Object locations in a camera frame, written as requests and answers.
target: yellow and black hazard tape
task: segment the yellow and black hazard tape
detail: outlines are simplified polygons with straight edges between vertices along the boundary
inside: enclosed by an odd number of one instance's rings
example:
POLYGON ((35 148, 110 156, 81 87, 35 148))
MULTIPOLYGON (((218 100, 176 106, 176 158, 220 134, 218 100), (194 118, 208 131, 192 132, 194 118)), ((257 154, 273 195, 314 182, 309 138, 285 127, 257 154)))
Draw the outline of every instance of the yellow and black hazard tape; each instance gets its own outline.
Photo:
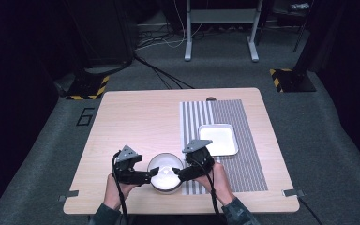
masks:
POLYGON ((279 78, 277 76, 277 71, 292 71, 292 70, 288 69, 288 68, 270 69, 270 74, 271 74, 271 77, 273 78, 274 86, 276 87, 278 92, 283 92, 282 86, 281 86, 279 78))
POLYGON ((97 93, 95 95, 92 96, 67 96, 67 99, 72 99, 72 100, 87 100, 87 99, 98 99, 101 98, 101 96, 104 93, 105 87, 107 85, 107 82, 109 80, 109 76, 105 77, 102 82, 101 82, 101 86, 99 87, 97 93))

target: human hand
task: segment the human hand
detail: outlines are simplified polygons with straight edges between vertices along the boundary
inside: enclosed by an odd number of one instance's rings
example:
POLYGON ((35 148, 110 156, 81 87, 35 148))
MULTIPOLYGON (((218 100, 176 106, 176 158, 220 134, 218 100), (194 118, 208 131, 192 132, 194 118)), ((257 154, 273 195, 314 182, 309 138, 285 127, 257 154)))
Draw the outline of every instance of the human hand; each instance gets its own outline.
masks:
MULTIPOLYGON (((224 166, 218 162, 215 162, 212 171, 209 173, 209 176, 213 180, 216 197, 221 202, 221 204, 225 206, 232 202, 235 196, 233 195, 233 192, 231 190, 230 182, 227 178, 224 166)), ((207 191, 210 192, 212 190, 212 187, 210 186, 209 180, 206 175, 200 176, 195 180, 201 183, 207 191)))
MULTIPOLYGON (((126 185, 119 183, 119 187, 124 193, 125 199, 128 197, 130 191, 134 189, 137 185, 126 185)), ((106 192, 104 196, 104 204, 110 207, 111 209, 118 209, 121 206, 121 200, 119 198, 118 187, 115 184, 115 180, 113 179, 113 174, 109 174, 107 177, 107 186, 106 192)))

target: metal stand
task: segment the metal stand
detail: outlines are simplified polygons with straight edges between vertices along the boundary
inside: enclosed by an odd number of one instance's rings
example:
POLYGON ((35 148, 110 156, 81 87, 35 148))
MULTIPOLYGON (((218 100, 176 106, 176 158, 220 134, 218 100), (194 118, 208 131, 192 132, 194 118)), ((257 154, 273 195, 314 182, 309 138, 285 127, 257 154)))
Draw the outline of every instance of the metal stand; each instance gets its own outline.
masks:
POLYGON ((191 60, 193 23, 253 23, 251 35, 247 37, 247 44, 253 62, 259 62, 256 51, 255 37, 263 0, 259 0, 255 9, 203 9, 191 10, 190 0, 187 0, 187 46, 184 59, 191 60))

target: person's arm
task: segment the person's arm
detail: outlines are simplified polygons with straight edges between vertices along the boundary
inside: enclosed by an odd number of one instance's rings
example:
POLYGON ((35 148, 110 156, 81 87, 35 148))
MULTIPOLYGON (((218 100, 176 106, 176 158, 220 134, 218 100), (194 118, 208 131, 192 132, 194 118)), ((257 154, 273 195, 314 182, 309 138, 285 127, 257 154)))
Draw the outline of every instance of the person's arm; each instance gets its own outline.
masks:
MULTIPOLYGON (((125 199, 129 192, 136 187, 136 185, 119 184, 125 199)), ((121 216, 119 207, 121 200, 119 199, 118 188, 116 187, 113 175, 109 174, 107 177, 107 186, 104 196, 104 202, 100 205, 96 213, 89 221, 89 225, 113 225, 115 221, 121 216)))
MULTIPOLYGON (((213 178, 214 188, 217 199, 223 205, 221 209, 227 219, 229 225, 260 225, 259 221, 249 212, 249 210, 233 195, 230 182, 224 170, 224 166, 218 162, 213 165, 213 173, 209 175, 213 178)), ((211 186, 207 177, 201 176, 195 179, 201 183, 206 190, 211 191, 211 186)))

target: gray carpet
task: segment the gray carpet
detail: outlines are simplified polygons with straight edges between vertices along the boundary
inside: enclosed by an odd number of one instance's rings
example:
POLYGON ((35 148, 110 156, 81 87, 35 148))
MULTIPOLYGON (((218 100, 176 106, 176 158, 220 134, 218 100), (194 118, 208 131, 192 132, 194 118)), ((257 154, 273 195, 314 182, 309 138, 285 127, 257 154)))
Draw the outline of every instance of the gray carpet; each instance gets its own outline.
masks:
MULTIPOLYGON (((252 63, 246 33, 205 36, 194 41, 192 61, 184 61, 185 43, 178 48, 157 45, 137 51, 147 62, 195 88, 257 87, 293 185, 323 224, 360 224, 360 154, 342 129, 331 98, 318 77, 308 76, 313 93, 278 93, 270 68, 292 68, 305 35, 293 53, 297 35, 264 31, 259 63, 252 63)), ((68 89, 72 75, 57 81, 68 89)), ((106 91, 166 89, 154 71, 139 62, 113 74, 106 91)), ((65 194, 81 158, 90 126, 77 127, 84 108, 94 116, 100 99, 60 98, 16 176, 0 200, 0 224, 86 224, 86 216, 63 212, 58 196, 65 194)), ((318 224, 303 205, 292 214, 258 214, 261 224, 318 224)), ((136 216, 134 224, 214 224, 214 216, 136 216)))

